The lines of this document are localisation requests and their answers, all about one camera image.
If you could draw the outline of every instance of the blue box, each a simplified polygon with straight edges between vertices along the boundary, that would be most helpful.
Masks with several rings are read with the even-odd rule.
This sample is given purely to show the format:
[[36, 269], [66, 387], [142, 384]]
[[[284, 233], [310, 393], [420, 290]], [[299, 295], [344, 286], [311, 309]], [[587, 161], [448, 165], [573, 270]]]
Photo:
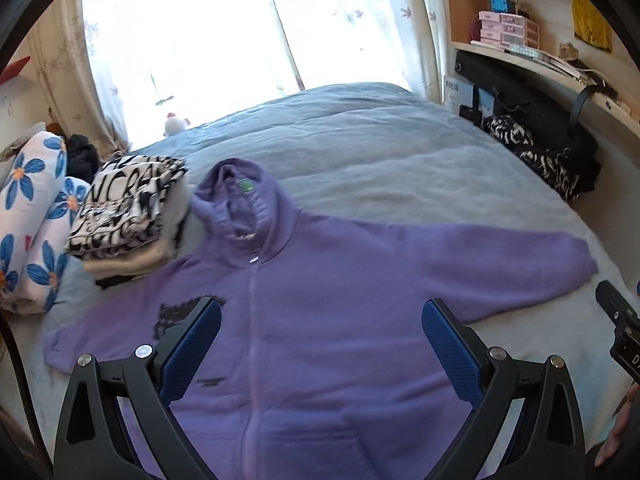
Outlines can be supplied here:
[[491, 10], [493, 12], [516, 13], [516, 4], [511, 0], [491, 0]]

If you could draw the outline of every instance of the black graphic print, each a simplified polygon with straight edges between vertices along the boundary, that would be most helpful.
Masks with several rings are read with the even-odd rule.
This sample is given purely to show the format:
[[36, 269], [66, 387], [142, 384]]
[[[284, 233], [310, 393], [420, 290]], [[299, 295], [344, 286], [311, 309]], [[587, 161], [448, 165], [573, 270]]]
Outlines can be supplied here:
[[202, 384], [202, 386], [209, 388], [212, 386], [218, 386], [226, 377], [214, 377], [213, 379], [198, 379], [196, 382]]
[[[167, 329], [183, 322], [191, 313], [193, 307], [195, 307], [198, 302], [205, 297], [206, 296], [198, 296], [197, 298], [192, 298], [178, 305], [167, 305], [164, 303], [160, 305], [158, 321], [154, 325], [154, 339], [158, 341]], [[219, 296], [211, 294], [209, 297], [216, 300], [220, 306], [223, 306], [226, 303], [226, 300]]]

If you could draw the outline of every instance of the zipper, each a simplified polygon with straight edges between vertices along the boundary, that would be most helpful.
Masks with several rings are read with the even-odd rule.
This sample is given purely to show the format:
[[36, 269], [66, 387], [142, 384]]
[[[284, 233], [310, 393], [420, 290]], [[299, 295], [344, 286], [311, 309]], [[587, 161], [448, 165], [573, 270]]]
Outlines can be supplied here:
[[258, 372], [257, 372], [257, 349], [255, 345], [255, 309], [256, 309], [256, 288], [258, 278], [258, 262], [260, 257], [254, 252], [249, 259], [251, 267], [249, 269], [249, 349], [248, 349], [248, 366], [249, 366], [249, 422], [247, 423], [242, 440], [242, 469], [244, 471], [244, 480], [254, 480], [258, 478], [256, 471], [257, 449], [256, 439], [258, 430]]

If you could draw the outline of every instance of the purple hoodie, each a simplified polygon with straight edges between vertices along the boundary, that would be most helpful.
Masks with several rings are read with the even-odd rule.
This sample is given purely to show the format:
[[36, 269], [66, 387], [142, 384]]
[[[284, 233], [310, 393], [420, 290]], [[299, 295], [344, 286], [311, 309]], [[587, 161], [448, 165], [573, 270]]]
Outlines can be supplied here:
[[[222, 329], [171, 409], [220, 480], [415, 480], [469, 412], [420, 325], [442, 298], [461, 322], [566, 294], [596, 272], [584, 240], [480, 226], [386, 225], [300, 211], [260, 166], [219, 162], [193, 210], [197, 252], [55, 333], [46, 362], [123, 358], [225, 300]], [[159, 475], [126, 412], [145, 468]]]

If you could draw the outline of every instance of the kangaroo pocket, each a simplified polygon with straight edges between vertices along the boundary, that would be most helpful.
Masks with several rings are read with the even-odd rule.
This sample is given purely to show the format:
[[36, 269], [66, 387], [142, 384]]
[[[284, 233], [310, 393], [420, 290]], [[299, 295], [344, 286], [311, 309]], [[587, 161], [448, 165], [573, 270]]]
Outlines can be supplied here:
[[378, 480], [356, 431], [267, 434], [260, 440], [264, 480]]

